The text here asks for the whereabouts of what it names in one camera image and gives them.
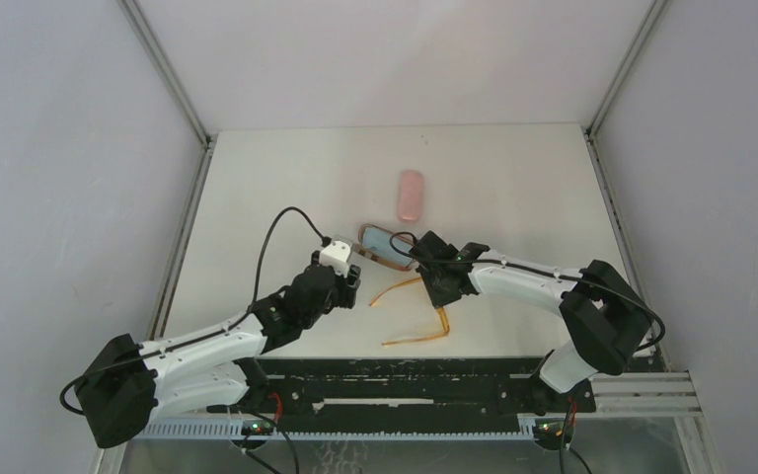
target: pink rectangular case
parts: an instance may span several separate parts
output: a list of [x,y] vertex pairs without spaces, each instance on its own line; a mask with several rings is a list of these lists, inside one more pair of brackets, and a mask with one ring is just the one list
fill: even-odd
[[417,222],[422,217],[425,181],[419,171],[406,170],[400,176],[400,198],[397,217],[403,222]]

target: gray wall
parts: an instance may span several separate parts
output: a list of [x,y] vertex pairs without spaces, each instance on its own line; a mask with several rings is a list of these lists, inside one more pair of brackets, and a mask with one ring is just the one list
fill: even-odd
[[722,466],[758,472],[758,2],[673,2],[599,147]]
[[145,334],[197,154],[114,1],[0,1],[0,472],[89,468],[59,389]]

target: red wire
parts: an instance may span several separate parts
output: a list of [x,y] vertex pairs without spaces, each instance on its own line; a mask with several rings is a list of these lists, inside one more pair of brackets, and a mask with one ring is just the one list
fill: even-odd
[[268,398],[277,400],[277,413],[274,414],[274,422],[277,423],[280,421],[280,416],[283,415],[283,401],[280,400],[280,395],[277,392],[271,392]]

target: white table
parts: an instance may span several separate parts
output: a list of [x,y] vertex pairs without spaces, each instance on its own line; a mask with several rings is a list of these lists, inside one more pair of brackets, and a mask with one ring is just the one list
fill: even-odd
[[[400,172],[425,176],[423,219],[396,219]],[[249,303],[265,232],[286,206],[303,208],[326,235],[356,239],[370,222],[421,235],[434,230],[458,248],[469,241],[563,267],[623,263],[597,179],[576,124],[406,126],[219,134],[165,336],[222,321]],[[317,237],[297,214],[274,231],[260,297],[309,263]],[[516,300],[467,296],[448,306],[448,338],[389,348],[390,339],[438,332],[415,277],[361,257],[356,307],[334,310],[297,342],[267,356],[543,356],[569,338],[559,318]]]

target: white wall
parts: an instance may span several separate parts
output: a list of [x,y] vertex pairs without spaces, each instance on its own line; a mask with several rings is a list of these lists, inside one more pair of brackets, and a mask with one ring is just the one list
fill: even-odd
[[0,472],[87,472],[57,395],[145,334],[197,154],[114,1],[0,1]]
[[588,125],[651,0],[142,0],[209,131]]
[[600,134],[670,354],[758,472],[758,2],[673,2]]

